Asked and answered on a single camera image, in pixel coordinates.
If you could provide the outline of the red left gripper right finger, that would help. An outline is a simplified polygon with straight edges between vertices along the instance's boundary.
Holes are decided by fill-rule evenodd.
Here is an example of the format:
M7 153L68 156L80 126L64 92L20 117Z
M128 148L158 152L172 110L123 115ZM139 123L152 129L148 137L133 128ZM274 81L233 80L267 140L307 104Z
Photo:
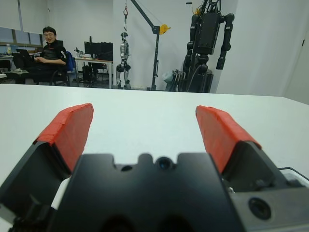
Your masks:
M196 118L207 153L224 183L235 192L303 187L296 179L288 180L229 113L200 105Z

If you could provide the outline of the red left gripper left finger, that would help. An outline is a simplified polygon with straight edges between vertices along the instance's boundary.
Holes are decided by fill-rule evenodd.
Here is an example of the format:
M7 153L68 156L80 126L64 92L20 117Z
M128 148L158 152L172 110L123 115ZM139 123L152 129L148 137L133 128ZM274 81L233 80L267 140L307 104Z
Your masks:
M90 103L66 108L39 134L0 187L2 218L50 208L84 151L93 113Z

